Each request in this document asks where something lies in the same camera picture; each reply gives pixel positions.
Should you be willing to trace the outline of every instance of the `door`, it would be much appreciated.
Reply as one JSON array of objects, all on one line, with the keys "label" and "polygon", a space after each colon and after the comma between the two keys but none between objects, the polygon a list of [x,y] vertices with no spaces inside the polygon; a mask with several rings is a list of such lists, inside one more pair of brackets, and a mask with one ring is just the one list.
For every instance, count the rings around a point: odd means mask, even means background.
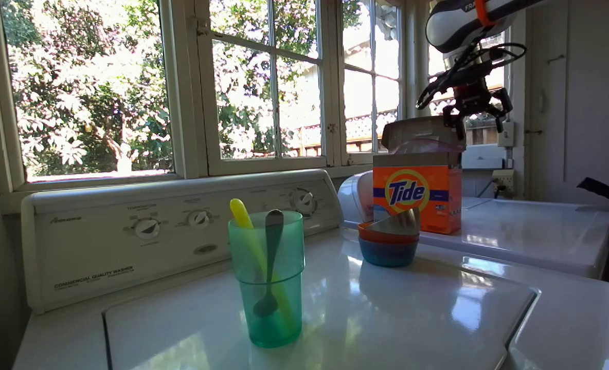
[{"label": "door", "polygon": [[532,11],[528,197],[600,202],[576,186],[609,184],[609,0],[556,0]]}]

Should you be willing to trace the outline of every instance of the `window pane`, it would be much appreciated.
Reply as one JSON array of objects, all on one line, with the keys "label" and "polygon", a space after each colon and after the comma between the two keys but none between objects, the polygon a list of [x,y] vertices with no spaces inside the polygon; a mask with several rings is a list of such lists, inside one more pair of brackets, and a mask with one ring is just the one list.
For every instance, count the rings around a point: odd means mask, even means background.
[{"label": "window pane", "polygon": [[270,55],[214,41],[220,158],[272,158],[276,130]]},{"label": "window pane", "polygon": [[345,150],[371,152],[373,148],[373,83],[371,75],[345,71]]},{"label": "window pane", "polygon": [[316,0],[276,0],[276,47],[319,55]]},{"label": "window pane", "polygon": [[[481,40],[479,47],[494,47],[497,43],[505,41],[505,31],[497,34],[494,37]],[[445,58],[439,52],[435,52],[431,46],[428,46],[428,76],[435,76],[446,73],[453,67],[453,61]],[[505,87],[505,69],[496,69],[486,76],[488,89],[497,90]],[[445,96],[433,96],[430,101],[430,114],[439,116],[446,105],[455,105],[453,89],[449,89]]]},{"label": "window pane", "polygon": [[26,178],[171,170],[157,2],[2,2]]},{"label": "window pane", "polygon": [[209,25],[218,34],[268,46],[268,0],[212,0]]},{"label": "window pane", "polygon": [[375,71],[398,79],[401,11],[386,0],[377,0]]},{"label": "window pane", "polygon": [[345,64],[373,71],[371,67],[371,8],[363,0],[343,0],[343,58]]},{"label": "window pane", "polygon": [[277,61],[280,76],[280,127],[284,157],[321,154],[321,89],[319,67]]},{"label": "window pane", "polygon": [[388,79],[377,79],[377,138],[383,136],[383,127],[388,122],[397,122],[398,116],[398,103],[401,103],[401,90],[398,83]]}]

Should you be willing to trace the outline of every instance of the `glossy white surface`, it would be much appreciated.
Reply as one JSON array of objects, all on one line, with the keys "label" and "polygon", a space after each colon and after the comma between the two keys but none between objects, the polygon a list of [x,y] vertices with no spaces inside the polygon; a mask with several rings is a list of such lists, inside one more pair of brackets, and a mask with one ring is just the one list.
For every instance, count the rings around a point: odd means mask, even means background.
[{"label": "glossy white surface", "polygon": [[463,197],[458,234],[422,241],[464,254],[600,278],[609,254],[609,209]]},{"label": "glossy white surface", "polygon": [[337,199],[342,206],[343,215],[343,224],[357,227],[361,220],[365,220],[365,211],[371,206],[373,197],[373,174],[355,174],[347,178],[340,189],[337,189]]},{"label": "glossy white surface", "polygon": [[14,369],[609,369],[597,280],[428,246],[408,269],[373,267],[354,230],[333,230],[306,239],[303,293],[285,347],[248,343],[220,263],[32,315]]}]

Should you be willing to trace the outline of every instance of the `control panel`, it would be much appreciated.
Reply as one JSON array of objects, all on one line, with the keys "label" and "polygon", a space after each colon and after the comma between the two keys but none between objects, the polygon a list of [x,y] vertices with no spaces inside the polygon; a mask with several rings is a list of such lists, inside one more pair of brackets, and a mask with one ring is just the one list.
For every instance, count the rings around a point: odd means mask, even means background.
[{"label": "control panel", "polygon": [[42,191],[22,202],[22,263],[34,312],[228,259],[228,199],[293,211],[305,234],[342,223],[324,172]]}]

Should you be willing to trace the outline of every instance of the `orange box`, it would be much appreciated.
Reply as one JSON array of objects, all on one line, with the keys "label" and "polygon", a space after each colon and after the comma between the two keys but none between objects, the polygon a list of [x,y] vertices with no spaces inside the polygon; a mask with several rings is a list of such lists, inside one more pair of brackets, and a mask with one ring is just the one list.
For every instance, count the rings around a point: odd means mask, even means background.
[{"label": "orange box", "polygon": [[373,165],[373,206],[388,215],[409,209],[420,215],[420,230],[455,234],[460,229],[460,170],[453,165],[398,166],[392,157]]},{"label": "orange box", "polygon": [[388,215],[418,211],[420,230],[460,230],[460,141],[441,117],[384,126],[388,154],[373,157],[373,206]]}]

